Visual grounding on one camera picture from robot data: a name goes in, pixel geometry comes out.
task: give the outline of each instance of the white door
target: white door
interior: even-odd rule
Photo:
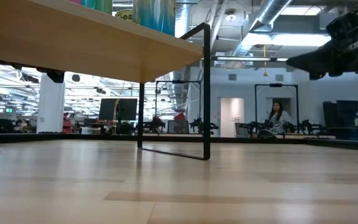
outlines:
[[[221,137],[234,138],[236,127],[234,123],[244,122],[244,99],[221,98]]]

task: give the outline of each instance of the light wood floor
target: light wood floor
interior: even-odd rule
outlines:
[[[200,144],[146,144],[201,154]],[[357,223],[358,151],[213,144],[210,161],[135,142],[0,145],[0,223]]]

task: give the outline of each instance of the colorful bottle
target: colorful bottle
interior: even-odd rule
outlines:
[[[133,22],[175,35],[176,0],[134,0]]]
[[[81,5],[94,9],[95,2],[95,0],[81,0]]]
[[[95,7],[96,10],[105,12],[109,15],[112,13],[112,0],[96,0]]]

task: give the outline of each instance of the black metal table frame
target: black metal table frame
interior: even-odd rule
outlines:
[[[298,85],[289,85],[289,84],[255,84],[254,90],[255,90],[255,121],[258,122],[258,98],[257,98],[257,87],[258,86],[269,86],[272,88],[281,88],[283,86],[292,86],[295,87],[296,91],[296,126],[298,128],[299,132],[299,94],[298,94]]]
[[[209,108],[211,107],[211,26],[207,23],[202,23],[195,27],[194,29],[187,32],[185,35],[181,36],[180,38],[183,40],[189,39],[190,37],[194,36],[198,32],[204,32],[204,46],[203,46],[203,53],[204,53],[204,88],[203,88],[203,95],[204,95],[204,133],[211,132],[211,115]],[[167,151],[160,151],[156,149],[146,149],[143,147],[143,115],[144,115],[144,83],[140,84],[139,90],[139,120],[138,120],[138,130],[137,130],[137,148],[139,150],[146,150],[152,152],[159,152],[163,154],[169,154],[174,156],[182,156],[192,159],[200,159],[200,160],[208,160],[211,158],[211,135],[204,134],[203,135],[203,156],[191,156],[182,153],[175,153],[175,152],[167,152]]]
[[[200,96],[199,96],[199,100],[198,103],[200,105],[200,108],[198,110],[198,115],[201,116],[201,81],[184,81],[184,80],[172,80],[172,81],[155,81],[155,112],[154,112],[154,116],[157,115],[157,97],[158,97],[158,84],[159,83],[172,83],[172,84],[185,84],[185,83],[197,83],[198,86],[200,87]]]

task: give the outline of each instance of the wall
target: wall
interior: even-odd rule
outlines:
[[[301,70],[292,74],[293,83],[298,84],[300,90],[300,119],[307,116],[314,123],[324,124],[324,101],[358,100],[358,74],[326,76],[315,81],[310,81],[309,74]]]
[[[229,81],[228,74],[236,73],[237,80]],[[254,69],[234,69],[226,70],[225,68],[211,69],[211,122],[219,125],[221,119],[221,103],[220,98],[242,98],[244,99],[244,122],[249,123],[255,121],[255,84],[276,83],[275,75],[283,74],[285,84],[292,83],[292,75],[285,68],[270,68],[267,70],[268,77],[264,77],[264,69],[255,71]],[[267,98],[291,98],[295,99],[295,95],[287,88],[270,88],[268,86],[258,87],[257,95],[258,103],[258,120],[266,118]]]

